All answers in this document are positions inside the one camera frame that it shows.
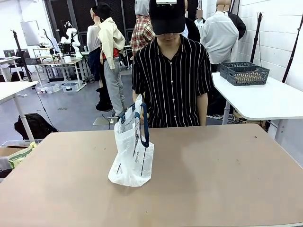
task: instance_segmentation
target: plaid shirt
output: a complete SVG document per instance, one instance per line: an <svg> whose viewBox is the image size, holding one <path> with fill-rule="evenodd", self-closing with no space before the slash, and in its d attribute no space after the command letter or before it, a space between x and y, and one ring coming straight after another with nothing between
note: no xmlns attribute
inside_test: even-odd
<svg viewBox="0 0 303 227"><path fill-rule="evenodd" d="M129 44L132 46L133 55L145 45L150 43L155 38L151 19L149 16L137 16L136 25L132 34L132 39Z"/></svg>

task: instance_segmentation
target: white plastic bag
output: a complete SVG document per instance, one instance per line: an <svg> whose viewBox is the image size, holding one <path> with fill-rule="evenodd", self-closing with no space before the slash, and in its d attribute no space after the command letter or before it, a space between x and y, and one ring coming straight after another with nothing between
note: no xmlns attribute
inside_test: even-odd
<svg viewBox="0 0 303 227"><path fill-rule="evenodd" d="M141 108L144 110L145 142L140 127ZM149 142L147 108L141 95L115 124L114 131L118 154L108 178L120 185L140 187L151 178L154 150L154 145Z"/></svg>

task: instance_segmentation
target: white brick wall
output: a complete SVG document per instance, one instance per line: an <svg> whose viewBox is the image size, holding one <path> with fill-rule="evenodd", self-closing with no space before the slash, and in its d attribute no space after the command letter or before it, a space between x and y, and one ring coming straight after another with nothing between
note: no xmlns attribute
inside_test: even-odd
<svg viewBox="0 0 303 227"><path fill-rule="evenodd" d="M264 12L254 63L260 65L260 61L262 61L262 66L270 69L269 75L281 81L294 46L297 29L302 18L302 9L303 0L241 0L239 16L245 23L247 32L239 41L238 61L250 60L258 23L258 12ZM300 34L287 79L287 84L303 91L302 56L303 32ZM274 135L276 129L271 127L270 130ZM303 120L288 120L281 145L303 166L302 134Z"/></svg>

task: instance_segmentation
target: white wall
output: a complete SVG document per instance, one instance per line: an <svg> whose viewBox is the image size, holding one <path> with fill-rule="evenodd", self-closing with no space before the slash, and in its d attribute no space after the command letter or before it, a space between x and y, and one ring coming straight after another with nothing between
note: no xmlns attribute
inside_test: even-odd
<svg viewBox="0 0 303 227"><path fill-rule="evenodd" d="M203 0L204 2L206 2L205 6L206 6L206 14L203 13L203 17L204 19L207 19L209 17L211 17L212 15L214 15L214 13L216 12L216 4L217 4L217 0Z"/></svg>
<svg viewBox="0 0 303 227"><path fill-rule="evenodd" d="M238 61L249 61L256 33L258 12L263 12L260 39L256 47L254 63L270 69L270 76L282 80L303 13L303 0L241 0L239 16L247 27L239 41ZM300 70L303 56L303 34L300 34L287 84L303 91ZM276 129L271 127L272 135ZM281 146L301 165L303 164L303 120L288 120Z"/></svg>
<svg viewBox="0 0 303 227"><path fill-rule="evenodd" d="M32 51L34 47L27 46L20 25L21 21L36 20L40 29L45 29L48 36L53 36L42 0L37 2L20 0L20 5L17 0L0 0L0 57L4 57L3 50L14 49L16 51L17 49L11 30L16 31L20 47L22 49L27 48L31 57L34 57L34 52Z"/></svg>

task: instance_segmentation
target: dark gray basket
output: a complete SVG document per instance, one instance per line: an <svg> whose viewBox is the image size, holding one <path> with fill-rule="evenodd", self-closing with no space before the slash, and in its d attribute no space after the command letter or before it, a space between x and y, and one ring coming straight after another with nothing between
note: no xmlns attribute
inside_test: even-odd
<svg viewBox="0 0 303 227"><path fill-rule="evenodd" d="M234 86L266 84L268 69L260 66L242 66L228 68L227 81Z"/></svg>
<svg viewBox="0 0 303 227"><path fill-rule="evenodd" d="M255 64L250 63L248 61L222 63L220 66L220 76L223 77L224 79L227 79L227 73L229 67L252 66L252 65Z"/></svg>

